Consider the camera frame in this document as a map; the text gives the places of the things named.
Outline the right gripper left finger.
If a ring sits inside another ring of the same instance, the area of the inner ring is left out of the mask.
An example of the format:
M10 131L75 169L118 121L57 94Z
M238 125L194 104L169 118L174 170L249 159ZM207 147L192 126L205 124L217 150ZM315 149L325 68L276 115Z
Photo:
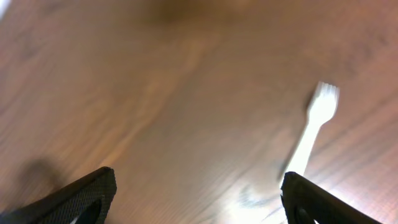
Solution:
M116 191L114 170L101 167L41 200L1 215L1 223L104 223Z

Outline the white plastic fork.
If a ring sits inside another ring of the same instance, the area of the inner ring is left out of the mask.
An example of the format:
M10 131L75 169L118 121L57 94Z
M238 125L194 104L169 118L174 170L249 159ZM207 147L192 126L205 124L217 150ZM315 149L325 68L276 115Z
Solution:
M340 89L329 83L319 82L307 108L307 122L302 135L282 173L279 187L282 187L284 174L295 172L304 175L313 146L321 127L334 117Z

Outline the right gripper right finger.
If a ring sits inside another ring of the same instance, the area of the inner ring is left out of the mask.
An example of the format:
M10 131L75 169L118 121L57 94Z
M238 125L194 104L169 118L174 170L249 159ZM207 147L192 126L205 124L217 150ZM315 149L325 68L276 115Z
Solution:
M295 172L284 174L280 189L289 224L380 224Z

